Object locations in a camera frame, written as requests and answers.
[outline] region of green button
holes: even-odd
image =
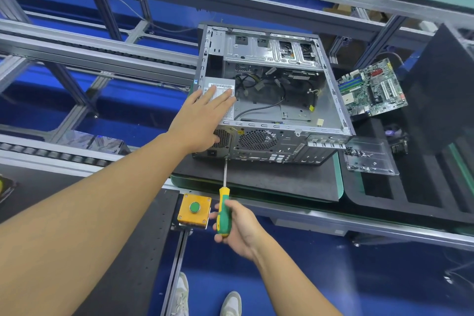
[[[200,209],[201,209],[201,205],[199,205],[197,201],[194,201],[191,205],[189,205],[189,210],[191,210],[193,214],[198,212]]]

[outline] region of shoe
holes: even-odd
[[[183,272],[180,272],[178,284],[176,285],[175,296],[173,297],[173,302],[171,303],[171,315],[189,316],[188,295],[188,279]]]
[[[242,316],[242,299],[237,291],[227,295],[220,309],[220,316]]]

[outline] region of forearm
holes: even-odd
[[[255,263],[278,316],[341,315],[271,236],[258,246]]]
[[[1,224],[2,313],[72,314],[185,155],[160,135]]]

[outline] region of screwdriver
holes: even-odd
[[[230,209],[225,205],[224,201],[229,199],[230,189],[226,186],[227,184],[227,158],[224,166],[224,185],[219,189],[219,214],[217,215],[217,233],[221,234],[222,237],[227,237],[232,227],[232,217]]]

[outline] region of green circuit board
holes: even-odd
[[[388,59],[344,75],[337,85],[351,116],[374,116],[408,105]]]

